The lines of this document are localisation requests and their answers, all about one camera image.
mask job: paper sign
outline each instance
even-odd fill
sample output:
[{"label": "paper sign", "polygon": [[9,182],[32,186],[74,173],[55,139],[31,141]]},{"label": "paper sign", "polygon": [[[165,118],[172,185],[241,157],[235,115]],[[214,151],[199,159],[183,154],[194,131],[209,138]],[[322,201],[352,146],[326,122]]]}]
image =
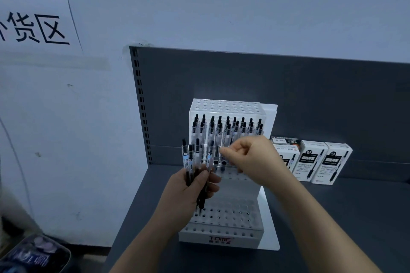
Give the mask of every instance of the paper sign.
[{"label": "paper sign", "polygon": [[82,55],[68,0],[0,0],[0,50]]}]

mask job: hand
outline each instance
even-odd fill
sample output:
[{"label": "hand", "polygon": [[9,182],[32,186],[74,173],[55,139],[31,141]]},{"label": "hand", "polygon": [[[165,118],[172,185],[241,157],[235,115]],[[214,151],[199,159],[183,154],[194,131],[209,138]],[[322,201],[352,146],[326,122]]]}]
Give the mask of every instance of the hand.
[{"label": "hand", "polygon": [[294,178],[272,142],[265,136],[245,136],[219,152],[257,184],[275,187]]},{"label": "hand", "polygon": [[157,208],[152,215],[151,221],[160,225],[169,236],[174,235],[186,226],[192,218],[196,207],[196,199],[208,180],[207,198],[218,192],[221,178],[214,173],[210,173],[202,166],[202,172],[187,187],[185,182],[185,169],[182,168],[169,178],[164,191],[162,192]]}]

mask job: person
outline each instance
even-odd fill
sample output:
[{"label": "person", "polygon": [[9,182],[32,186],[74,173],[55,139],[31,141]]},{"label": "person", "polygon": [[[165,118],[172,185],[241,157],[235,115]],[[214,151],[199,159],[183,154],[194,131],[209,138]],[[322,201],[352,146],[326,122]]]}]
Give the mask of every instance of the person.
[{"label": "person", "polygon": [[[269,188],[280,201],[310,272],[381,272],[292,175],[267,138],[242,137],[229,147],[221,147],[220,152],[239,171]],[[167,241],[191,219],[196,198],[207,179],[208,197],[218,191],[215,183],[221,180],[202,171],[187,187],[184,177],[184,168],[171,176],[152,218],[110,273],[155,272]]]}]

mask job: right hand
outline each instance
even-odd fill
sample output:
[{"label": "right hand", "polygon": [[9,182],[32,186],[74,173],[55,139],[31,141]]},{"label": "right hand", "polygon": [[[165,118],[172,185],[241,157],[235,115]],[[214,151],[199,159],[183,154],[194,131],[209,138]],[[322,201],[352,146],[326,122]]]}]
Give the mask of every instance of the right hand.
[{"label": "right hand", "polygon": [[240,171],[262,186],[275,187],[274,185],[294,179],[272,142],[265,136],[241,137],[229,147],[221,147],[219,151]]}]

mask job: white wall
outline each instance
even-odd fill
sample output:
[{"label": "white wall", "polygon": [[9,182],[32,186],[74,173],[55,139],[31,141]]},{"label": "white wall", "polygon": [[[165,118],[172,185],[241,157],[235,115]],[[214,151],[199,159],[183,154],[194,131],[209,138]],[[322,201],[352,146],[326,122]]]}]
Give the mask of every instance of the white wall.
[{"label": "white wall", "polygon": [[[409,0],[69,1],[85,54],[109,69],[3,59],[0,115],[36,222],[71,243],[111,245],[146,171],[125,46],[410,62]],[[28,210],[3,130],[0,153],[3,181]]]}]

